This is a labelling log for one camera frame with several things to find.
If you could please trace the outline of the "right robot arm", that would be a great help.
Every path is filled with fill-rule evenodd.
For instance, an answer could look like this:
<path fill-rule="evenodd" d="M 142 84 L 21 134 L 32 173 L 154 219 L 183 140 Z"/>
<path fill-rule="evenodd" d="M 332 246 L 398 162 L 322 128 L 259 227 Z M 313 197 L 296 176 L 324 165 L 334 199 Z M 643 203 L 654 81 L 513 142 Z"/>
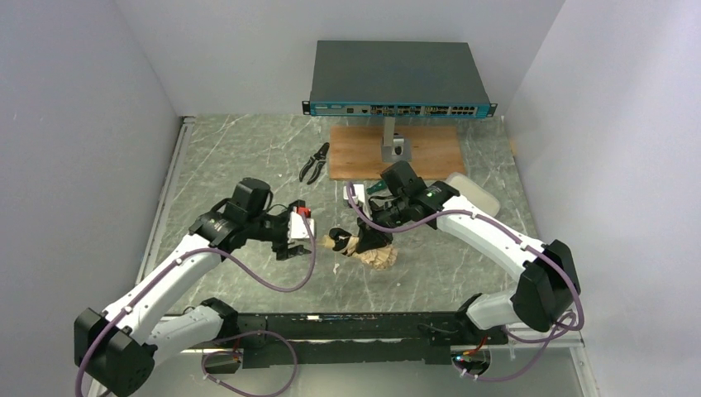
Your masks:
<path fill-rule="evenodd" d="M 421 225 L 453 236 L 503 269 L 516 286 L 494 294 L 476 294 L 457 312 L 470 331 L 523 323 L 538 332 L 554 327 L 579 331 L 584 326 L 581 288 L 570 248 L 529 237 L 494 217 L 498 200 L 459 172 L 426 184 L 401 160 L 380 174 L 389 201 L 376 208 L 365 188 L 347 183 L 344 197 L 360 223 L 378 237 Z"/>

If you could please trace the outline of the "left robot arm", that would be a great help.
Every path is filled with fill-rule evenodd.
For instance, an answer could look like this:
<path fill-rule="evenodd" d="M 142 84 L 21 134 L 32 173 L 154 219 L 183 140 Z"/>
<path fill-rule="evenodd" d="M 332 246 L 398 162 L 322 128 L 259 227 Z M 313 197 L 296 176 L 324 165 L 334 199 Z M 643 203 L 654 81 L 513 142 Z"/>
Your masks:
<path fill-rule="evenodd" d="M 232 254 L 249 241 L 268 242 L 277 260 L 316 255 L 302 240 L 315 241 L 311 211 L 302 199 L 271 212 L 274 195 L 260 179 L 244 178 L 231 196 L 199 215 L 172 253 L 139 284 L 102 310 L 85 309 L 74 320 L 74 393 L 83 393 L 86 375 L 107 394 L 130 396 L 152 371 L 182 350 L 203 342 L 223 345 L 250 336 L 239 313 L 220 299 L 202 301 L 189 312 L 165 321 L 166 312 L 205 274 L 224 261 L 235 263 L 268 289 L 291 293 L 272 284 Z"/>

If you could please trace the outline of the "beige umbrella case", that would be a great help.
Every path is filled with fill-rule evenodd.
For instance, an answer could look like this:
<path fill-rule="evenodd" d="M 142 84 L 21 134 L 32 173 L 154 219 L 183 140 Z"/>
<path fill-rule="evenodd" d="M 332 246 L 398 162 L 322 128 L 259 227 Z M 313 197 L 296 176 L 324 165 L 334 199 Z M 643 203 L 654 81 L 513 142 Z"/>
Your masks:
<path fill-rule="evenodd" d="M 500 202 L 468 176 L 454 172 L 445 179 L 445 182 L 457 189 L 462 196 L 465 196 L 479 210 L 493 218 L 498 215 L 501 209 Z"/>

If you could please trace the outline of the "beige folding umbrella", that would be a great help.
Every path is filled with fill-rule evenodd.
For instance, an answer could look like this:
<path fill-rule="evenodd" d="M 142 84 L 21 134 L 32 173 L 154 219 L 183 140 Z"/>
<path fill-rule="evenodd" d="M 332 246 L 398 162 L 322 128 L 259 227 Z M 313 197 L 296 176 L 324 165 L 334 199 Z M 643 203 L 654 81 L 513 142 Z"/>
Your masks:
<path fill-rule="evenodd" d="M 398 249 L 392 243 L 382 239 L 374 242 L 371 236 L 354 235 L 339 227 L 323 235 L 321 243 L 325 248 L 356 259 L 373 270 L 387 270 L 398 259 Z"/>

